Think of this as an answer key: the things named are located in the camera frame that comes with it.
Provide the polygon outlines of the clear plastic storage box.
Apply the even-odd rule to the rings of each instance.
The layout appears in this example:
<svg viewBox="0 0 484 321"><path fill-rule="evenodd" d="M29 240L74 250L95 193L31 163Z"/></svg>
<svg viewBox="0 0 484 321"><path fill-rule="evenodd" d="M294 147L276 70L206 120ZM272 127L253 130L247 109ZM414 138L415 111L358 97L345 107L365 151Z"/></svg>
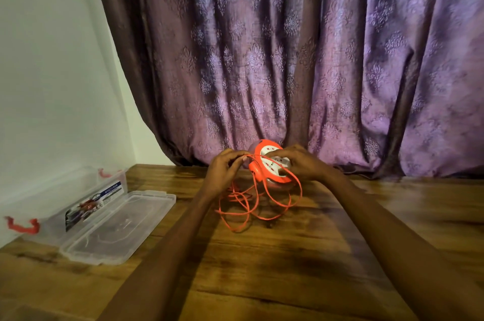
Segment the clear plastic storage box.
<svg viewBox="0 0 484 321"><path fill-rule="evenodd" d="M110 199L127 192L127 169L84 166L0 200L0 249L22 236L59 246L67 232Z"/></svg>

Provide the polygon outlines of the person's left forearm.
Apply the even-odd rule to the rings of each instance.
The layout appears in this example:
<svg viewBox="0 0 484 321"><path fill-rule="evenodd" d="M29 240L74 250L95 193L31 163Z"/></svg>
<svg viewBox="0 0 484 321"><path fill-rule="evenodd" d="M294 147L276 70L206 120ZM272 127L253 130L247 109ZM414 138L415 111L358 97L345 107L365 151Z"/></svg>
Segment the person's left forearm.
<svg viewBox="0 0 484 321"><path fill-rule="evenodd" d="M179 274L212 202L229 184L206 183L166 235L127 277L96 321L166 321Z"/></svg>

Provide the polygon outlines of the purple patterned curtain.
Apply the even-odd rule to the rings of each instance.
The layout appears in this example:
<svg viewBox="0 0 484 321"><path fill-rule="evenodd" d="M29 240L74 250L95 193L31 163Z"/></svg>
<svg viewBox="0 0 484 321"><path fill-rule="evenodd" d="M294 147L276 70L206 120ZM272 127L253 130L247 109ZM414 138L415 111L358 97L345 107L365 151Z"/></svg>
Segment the purple patterned curtain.
<svg viewBox="0 0 484 321"><path fill-rule="evenodd" d="M347 173L484 177L484 0L102 0L179 166L259 139Z"/></svg>

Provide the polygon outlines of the person's left hand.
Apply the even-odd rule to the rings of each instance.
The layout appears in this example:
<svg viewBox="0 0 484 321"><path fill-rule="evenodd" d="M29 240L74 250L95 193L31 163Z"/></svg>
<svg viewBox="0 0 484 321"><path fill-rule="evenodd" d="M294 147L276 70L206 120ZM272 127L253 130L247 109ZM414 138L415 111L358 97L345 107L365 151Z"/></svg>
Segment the person's left hand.
<svg viewBox="0 0 484 321"><path fill-rule="evenodd" d="M225 149L212 159L200 190L204 198L213 200L221 196L233 182L239 169L244 164L244 162L231 161L233 151L235 150Z"/></svg>

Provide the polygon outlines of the orange extension cord reel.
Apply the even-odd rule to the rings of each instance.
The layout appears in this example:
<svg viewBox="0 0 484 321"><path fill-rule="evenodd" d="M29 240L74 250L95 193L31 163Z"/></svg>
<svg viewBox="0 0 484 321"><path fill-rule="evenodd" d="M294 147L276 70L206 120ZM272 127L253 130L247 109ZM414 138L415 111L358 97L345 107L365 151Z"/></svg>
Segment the orange extension cord reel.
<svg viewBox="0 0 484 321"><path fill-rule="evenodd" d="M267 139L258 140L251 144L249 152L253 155L247 167L254 175L256 183L260 186L265 184L270 190L289 190L294 186L294 179L284 171L283 168L290 169L291 163L288 158L278 156L272 159L266 158L265 155L272 151L280 150L282 147L274 141Z"/></svg>

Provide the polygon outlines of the person's right forearm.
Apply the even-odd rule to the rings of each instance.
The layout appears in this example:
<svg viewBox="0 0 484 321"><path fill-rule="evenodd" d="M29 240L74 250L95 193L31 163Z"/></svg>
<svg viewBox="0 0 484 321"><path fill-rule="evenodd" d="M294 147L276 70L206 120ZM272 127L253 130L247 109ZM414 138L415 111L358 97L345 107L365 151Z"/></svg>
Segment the person's right forearm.
<svg viewBox="0 0 484 321"><path fill-rule="evenodd" d="M336 197L385 275L420 321L484 321L484 291L341 171L316 180Z"/></svg>

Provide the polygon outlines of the clear plastic box lid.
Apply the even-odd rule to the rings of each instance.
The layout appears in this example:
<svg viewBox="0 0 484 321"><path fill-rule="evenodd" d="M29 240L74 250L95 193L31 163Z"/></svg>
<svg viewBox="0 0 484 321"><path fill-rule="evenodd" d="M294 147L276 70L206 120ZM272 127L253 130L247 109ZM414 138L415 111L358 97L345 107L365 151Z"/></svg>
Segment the clear plastic box lid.
<svg viewBox="0 0 484 321"><path fill-rule="evenodd" d="M125 263L176 203L165 191L132 191L106 208L92 223L76 232L59 253L89 265Z"/></svg>

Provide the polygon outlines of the person's right hand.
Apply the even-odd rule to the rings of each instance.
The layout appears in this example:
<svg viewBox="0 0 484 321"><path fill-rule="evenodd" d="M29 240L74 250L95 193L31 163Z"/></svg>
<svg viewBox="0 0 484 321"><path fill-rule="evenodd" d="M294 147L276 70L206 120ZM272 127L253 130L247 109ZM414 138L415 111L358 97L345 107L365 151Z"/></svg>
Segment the person's right hand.
<svg viewBox="0 0 484 321"><path fill-rule="evenodd" d="M309 153L304 147L302 166L303 173L294 173L300 181L318 181L323 183L324 179L334 172L334 169L331 166Z"/></svg>

